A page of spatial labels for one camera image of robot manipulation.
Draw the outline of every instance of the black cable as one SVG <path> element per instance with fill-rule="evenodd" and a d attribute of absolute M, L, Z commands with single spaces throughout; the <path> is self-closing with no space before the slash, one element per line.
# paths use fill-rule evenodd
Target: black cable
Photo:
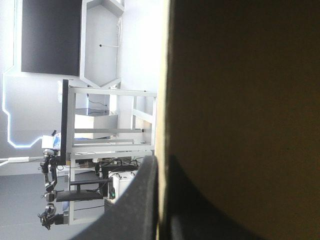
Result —
<path fill-rule="evenodd" d="M 93 103 L 93 104 L 101 104 L 101 105 L 103 105 L 103 106 L 108 106 L 107 104 L 103 104 L 102 102 L 98 102 L 98 101 L 91 101 L 91 100 L 89 100 L 89 102 L 90 103 Z"/>
<path fill-rule="evenodd" d="M 82 167 L 82 166 L 70 167 L 70 166 L 64 165 L 64 167 L 66 167 L 67 169 L 76 169 L 76 168 L 80 168 L 80 167 Z"/>
<path fill-rule="evenodd" d="M 104 207 L 104 206 L 105 206 L 105 205 L 93 206 L 93 207 L 86 207 L 86 208 L 75 209 L 74 211 L 86 210 L 86 209 L 96 209 L 96 208 L 101 208 L 101 207 Z"/>

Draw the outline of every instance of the metal bar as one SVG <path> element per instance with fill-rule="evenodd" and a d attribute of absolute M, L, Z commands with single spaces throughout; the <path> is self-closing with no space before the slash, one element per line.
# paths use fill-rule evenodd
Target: metal bar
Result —
<path fill-rule="evenodd" d="M 152 104 L 152 122 L 151 122 L 151 144 L 156 144 L 156 124 L 157 124 L 157 98 L 153 98 Z"/>
<path fill-rule="evenodd" d="M 137 109 L 132 109 L 132 114 L 137 116 L 138 118 L 147 121 L 148 123 L 152 123 L 153 121 L 153 116 L 150 114 L 147 114 L 143 111 L 139 111 Z"/>
<path fill-rule="evenodd" d="M 86 139 L 74 140 L 74 144 L 108 144 L 108 143 L 134 143 L 133 139 Z"/>
<path fill-rule="evenodd" d="M 75 190 L 75 186 L 71 186 L 71 182 L 75 181 L 75 167 L 76 167 L 76 159 L 70 158 L 70 171 L 69 171 L 69 190 Z M 69 202 L 69 225 L 74 224 L 74 217 L 75 217 L 75 202 Z"/>
<path fill-rule="evenodd" d="M 136 129 L 136 116 L 134 115 L 134 109 L 137 108 L 137 96 L 132 97 L 132 106 L 131 106 L 131 129 Z"/>
<path fill-rule="evenodd" d="M 121 78 L 116 78 L 116 79 L 113 79 L 111 81 L 106 82 L 105 84 L 100 85 L 100 87 L 108 89 L 108 88 L 111 88 L 112 86 L 117 85 L 119 83 L 121 83 Z"/>
<path fill-rule="evenodd" d="M 150 150 L 147 151 L 122 151 L 122 152 L 105 152 L 105 153 L 88 153 L 88 154 L 76 154 L 72 153 L 72 158 L 76 160 L 81 159 L 102 159 L 102 158 L 121 158 L 121 157 L 144 157 L 152 156 L 153 153 Z"/>
<path fill-rule="evenodd" d="M 117 145 L 92 145 L 92 146 L 74 146 L 72 153 L 96 153 L 96 152 L 113 152 L 113 151 L 137 151 L 137 150 L 154 150 L 155 146 L 150 144 L 117 144 Z"/>
<path fill-rule="evenodd" d="M 66 159 L 71 152 L 73 139 L 75 138 L 75 111 L 76 111 L 76 94 L 68 92 L 67 102 L 67 124 L 66 124 Z"/>
<path fill-rule="evenodd" d="M 76 128 L 74 129 L 76 134 L 136 134 L 136 133 L 143 133 L 143 129 L 130 129 L 130 128 L 119 128 L 119 129 L 109 129 L 109 128 Z"/>
<path fill-rule="evenodd" d="M 87 184 L 104 184 L 110 182 L 109 179 L 96 179 L 96 180 L 83 180 L 83 181 L 71 181 L 70 185 L 87 185 Z"/>
<path fill-rule="evenodd" d="M 138 91 L 138 90 L 122 90 L 122 89 L 107 89 L 97 87 L 77 87 L 72 86 L 70 92 L 75 94 L 102 94 L 102 95 L 118 95 L 118 96 L 141 96 L 141 97 L 156 97 L 156 92 Z"/>

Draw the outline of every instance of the dark wall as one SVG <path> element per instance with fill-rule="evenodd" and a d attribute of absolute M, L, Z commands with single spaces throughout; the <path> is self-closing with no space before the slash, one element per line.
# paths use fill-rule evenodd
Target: dark wall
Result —
<path fill-rule="evenodd" d="M 319 239 L 320 2 L 172 2 L 168 154 L 251 231 Z"/>
<path fill-rule="evenodd" d="M 22 72 L 79 75 L 82 0 L 24 0 Z"/>

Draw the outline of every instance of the white metal frame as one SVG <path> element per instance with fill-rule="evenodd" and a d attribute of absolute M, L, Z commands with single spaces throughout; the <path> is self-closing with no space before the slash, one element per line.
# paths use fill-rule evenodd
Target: white metal frame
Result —
<path fill-rule="evenodd" d="M 131 126 L 122 129 L 94 129 L 76 128 L 75 129 L 75 110 L 77 94 L 101 94 L 131 96 Z M 137 110 L 137 97 L 149 97 L 153 99 L 152 115 Z M 118 158 L 118 157 L 143 157 L 153 155 L 155 150 L 156 135 L 156 115 L 157 115 L 157 94 L 149 91 L 107 89 L 95 87 L 73 87 L 68 88 L 67 100 L 67 130 L 66 130 L 66 160 L 70 161 L 68 182 L 75 180 L 76 160 L 89 158 Z M 143 133 L 142 129 L 136 129 L 136 118 L 140 118 L 151 124 L 151 142 L 145 144 L 134 144 L 133 139 L 92 139 L 75 140 L 75 133 Z M 75 186 L 68 186 L 69 190 L 75 190 Z M 70 201 L 68 224 L 80 224 L 95 221 L 96 218 L 76 219 L 74 216 L 75 202 Z"/>

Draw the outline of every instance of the led light strip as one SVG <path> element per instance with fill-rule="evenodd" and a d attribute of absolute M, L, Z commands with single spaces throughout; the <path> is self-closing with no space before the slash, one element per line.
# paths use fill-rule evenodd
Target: led light strip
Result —
<path fill-rule="evenodd" d="M 37 141 L 42 139 L 38 137 L 30 144 L 15 144 L 11 140 L 11 114 L 6 109 L 6 73 L 9 73 L 17 64 L 21 62 L 21 53 L 17 55 L 17 49 L 21 49 L 21 35 L 22 35 L 22 0 L 14 1 L 14 43 L 13 43 L 13 66 L 5 71 L 2 75 L 2 111 L 7 115 L 7 142 L 17 149 L 31 148 Z"/>
<path fill-rule="evenodd" d="M 10 112 L 8 112 L 8 110 L 6 109 L 6 77 L 5 74 L 3 74 L 2 77 L 2 111 L 7 115 L 8 117 L 8 126 L 7 126 L 7 142 L 9 144 L 11 144 L 11 146 L 13 146 L 16 149 L 23 149 L 23 148 L 31 148 L 36 142 L 38 142 L 40 139 L 42 139 L 42 136 L 38 137 L 36 140 L 34 140 L 32 143 L 30 144 L 15 144 L 12 140 L 11 140 L 11 135 L 10 135 L 10 131 L 11 131 L 11 114 Z"/>

